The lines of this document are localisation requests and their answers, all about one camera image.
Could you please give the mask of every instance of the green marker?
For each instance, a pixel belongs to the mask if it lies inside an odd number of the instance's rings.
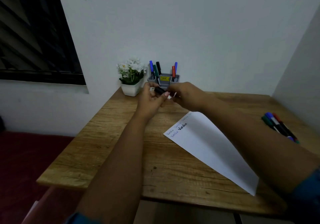
[[[276,127],[273,126],[272,122],[271,122],[266,116],[261,117],[261,119],[262,119],[262,120],[264,121],[264,123],[265,123],[266,125],[268,125],[271,129],[273,129],[273,130],[277,131],[278,133],[280,133],[280,132],[276,129]]]
[[[155,64],[153,65],[153,71],[154,71],[154,73],[155,73],[155,77],[156,77],[156,79],[157,79],[157,83],[160,85],[159,75],[158,75],[157,67],[156,67]]]

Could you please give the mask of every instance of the pen holder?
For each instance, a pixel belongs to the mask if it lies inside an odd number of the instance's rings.
[[[162,73],[159,75],[161,88],[166,90],[170,84],[178,83],[180,81],[180,75],[176,74],[174,82],[172,81],[172,74],[170,73]],[[152,79],[152,75],[148,78],[148,82],[157,83],[157,79]]]

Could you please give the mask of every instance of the sheet of paper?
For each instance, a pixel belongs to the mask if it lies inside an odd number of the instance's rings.
[[[227,137],[202,113],[187,113],[164,135],[248,193],[256,194],[258,176]]]

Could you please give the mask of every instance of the wood grain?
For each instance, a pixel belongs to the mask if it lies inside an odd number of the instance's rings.
[[[320,137],[270,96],[210,93],[247,113],[257,124],[263,124],[261,116],[265,112],[276,112],[301,146],[320,156]],[[125,96],[119,88],[37,182],[86,189],[136,106],[137,97]],[[286,204],[262,181],[256,196],[251,196],[163,135],[187,112],[177,104],[165,105],[148,124],[144,136],[142,197],[236,212],[282,215]]]

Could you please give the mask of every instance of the white flower pot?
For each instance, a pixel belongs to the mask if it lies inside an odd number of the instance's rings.
[[[125,84],[122,84],[122,82],[121,82],[121,88],[122,88],[123,93],[126,96],[135,97],[139,92],[142,81],[143,81],[143,78],[135,85],[125,85]]]

